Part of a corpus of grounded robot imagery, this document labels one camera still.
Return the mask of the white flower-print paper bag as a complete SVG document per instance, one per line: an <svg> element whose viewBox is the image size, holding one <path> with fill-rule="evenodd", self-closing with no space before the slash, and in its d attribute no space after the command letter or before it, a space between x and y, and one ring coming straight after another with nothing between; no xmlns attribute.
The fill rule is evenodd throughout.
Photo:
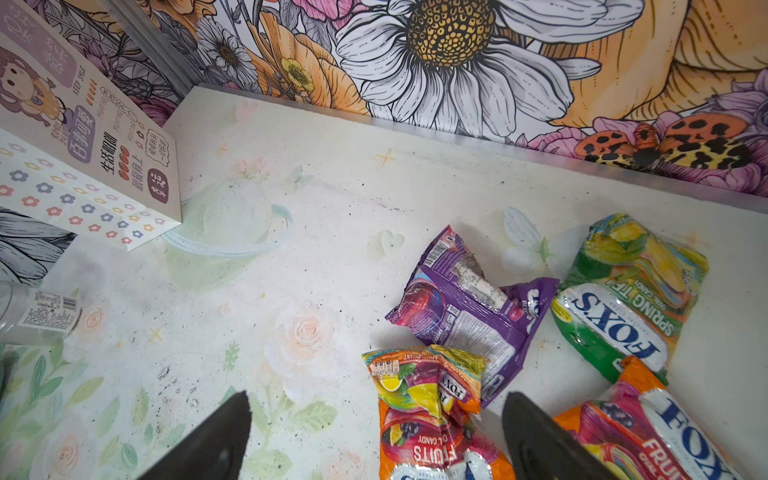
<svg viewBox="0 0 768 480"><path fill-rule="evenodd" d="M1 4L1 204L123 251L182 222L174 139L23 1Z"/></svg>

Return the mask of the orange Fox's fruits candy bag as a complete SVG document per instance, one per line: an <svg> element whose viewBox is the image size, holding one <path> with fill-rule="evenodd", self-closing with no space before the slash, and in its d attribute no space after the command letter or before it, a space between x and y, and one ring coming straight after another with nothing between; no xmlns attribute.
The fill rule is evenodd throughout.
<svg viewBox="0 0 768 480"><path fill-rule="evenodd" d="M381 479L513 479L480 430L488 360L439 345L365 353L378 393Z"/></svg>

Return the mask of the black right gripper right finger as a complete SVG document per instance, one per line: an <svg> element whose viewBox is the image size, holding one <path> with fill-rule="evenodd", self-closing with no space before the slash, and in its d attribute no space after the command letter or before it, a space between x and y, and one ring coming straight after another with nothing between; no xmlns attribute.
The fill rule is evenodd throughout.
<svg viewBox="0 0 768 480"><path fill-rule="evenodd" d="M616 479L522 392L507 395L502 426L516 479Z"/></svg>

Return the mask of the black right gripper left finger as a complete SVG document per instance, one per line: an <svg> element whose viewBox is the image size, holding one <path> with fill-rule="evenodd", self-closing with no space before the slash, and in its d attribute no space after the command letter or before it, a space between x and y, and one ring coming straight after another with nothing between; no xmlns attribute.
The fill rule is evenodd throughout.
<svg viewBox="0 0 768 480"><path fill-rule="evenodd" d="M247 393L232 395L140 479L238 479L251 422Z"/></svg>

